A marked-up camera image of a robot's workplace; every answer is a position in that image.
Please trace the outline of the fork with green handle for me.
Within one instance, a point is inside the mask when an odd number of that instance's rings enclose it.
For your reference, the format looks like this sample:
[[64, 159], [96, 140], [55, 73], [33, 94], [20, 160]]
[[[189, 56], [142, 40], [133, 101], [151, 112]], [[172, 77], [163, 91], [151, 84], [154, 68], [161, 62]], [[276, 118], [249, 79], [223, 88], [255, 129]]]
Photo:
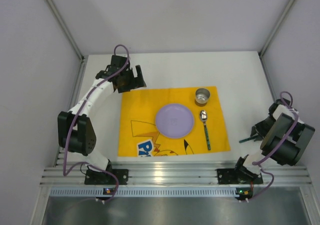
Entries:
[[259, 138], [260, 138], [259, 135], [255, 135], [255, 136], [251, 136], [251, 137], [242, 139], [242, 140], [239, 141], [239, 143], [242, 144], [242, 143], [245, 143], [245, 142], [248, 142], [248, 141], [252, 141], [252, 140], [257, 141]]

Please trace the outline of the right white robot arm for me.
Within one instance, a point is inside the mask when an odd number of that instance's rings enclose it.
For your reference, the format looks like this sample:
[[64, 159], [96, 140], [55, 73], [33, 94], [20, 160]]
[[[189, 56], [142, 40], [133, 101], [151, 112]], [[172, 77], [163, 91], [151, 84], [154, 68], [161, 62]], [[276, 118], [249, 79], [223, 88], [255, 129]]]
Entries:
[[255, 154], [238, 159], [234, 171], [240, 182], [255, 180], [260, 174], [259, 165], [267, 159], [281, 166], [294, 166], [301, 159], [315, 128], [301, 121], [287, 102], [276, 100], [268, 109], [268, 117], [253, 125], [250, 137], [243, 140], [261, 141], [261, 145]]

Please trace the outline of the spoon with green handle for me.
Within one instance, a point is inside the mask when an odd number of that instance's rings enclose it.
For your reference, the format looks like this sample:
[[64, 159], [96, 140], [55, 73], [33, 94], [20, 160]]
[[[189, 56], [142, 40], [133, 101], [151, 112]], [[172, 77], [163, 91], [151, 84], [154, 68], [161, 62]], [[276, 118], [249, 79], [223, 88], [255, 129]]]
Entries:
[[210, 143], [210, 138], [209, 138], [209, 133], [208, 133], [208, 128], [207, 128], [208, 114], [205, 110], [201, 110], [199, 112], [199, 119], [203, 123], [207, 150], [210, 151], [211, 150], [211, 143]]

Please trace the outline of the yellow cartoon placemat cloth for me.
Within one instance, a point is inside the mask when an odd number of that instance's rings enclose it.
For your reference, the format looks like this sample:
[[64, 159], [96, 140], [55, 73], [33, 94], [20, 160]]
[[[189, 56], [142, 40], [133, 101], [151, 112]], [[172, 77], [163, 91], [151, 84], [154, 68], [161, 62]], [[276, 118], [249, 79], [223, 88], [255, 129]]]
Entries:
[[218, 90], [204, 106], [195, 87], [123, 93], [118, 156], [169, 157], [228, 152], [231, 147]]

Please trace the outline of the small metal cup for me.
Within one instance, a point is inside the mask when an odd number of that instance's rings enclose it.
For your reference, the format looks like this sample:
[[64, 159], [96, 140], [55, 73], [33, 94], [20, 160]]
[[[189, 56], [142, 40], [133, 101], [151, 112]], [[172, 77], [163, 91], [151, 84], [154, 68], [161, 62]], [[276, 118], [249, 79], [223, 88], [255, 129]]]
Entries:
[[210, 99], [210, 96], [211, 96], [211, 93], [208, 89], [206, 88], [198, 88], [196, 91], [195, 91], [195, 99], [194, 99], [194, 102], [196, 105], [200, 106], [200, 107], [203, 107], [205, 106], [209, 99]]

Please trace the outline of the purple plastic plate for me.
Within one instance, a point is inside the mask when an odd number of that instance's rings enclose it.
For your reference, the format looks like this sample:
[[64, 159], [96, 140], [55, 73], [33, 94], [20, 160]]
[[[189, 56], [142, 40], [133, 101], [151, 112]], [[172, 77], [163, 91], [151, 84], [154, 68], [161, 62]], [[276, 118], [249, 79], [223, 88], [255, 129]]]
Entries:
[[195, 119], [191, 110], [179, 103], [163, 106], [155, 116], [155, 125], [159, 133], [170, 139], [187, 136], [194, 128]]

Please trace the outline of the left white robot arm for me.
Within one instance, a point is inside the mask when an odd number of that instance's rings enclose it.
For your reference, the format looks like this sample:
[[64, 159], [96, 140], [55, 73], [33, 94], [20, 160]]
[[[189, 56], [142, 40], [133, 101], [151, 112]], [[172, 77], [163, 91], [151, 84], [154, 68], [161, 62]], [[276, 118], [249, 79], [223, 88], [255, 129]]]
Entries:
[[82, 156], [77, 165], [87, 165], [96, 171], [106, 171], [109, 159], [96, 148], [97, 136], [91, 118], [98, 112], [107, 98], [115, 91], [125, 93], [146, 87], [142, 68], [131, 68], [130, 59], [112, 55], [110, 64], [99, 71], [88, 92], [69, 111], [62, 111], [57, 117], [58, 144], [64, 148], [63, 175], [67, 176], [68, 153]]

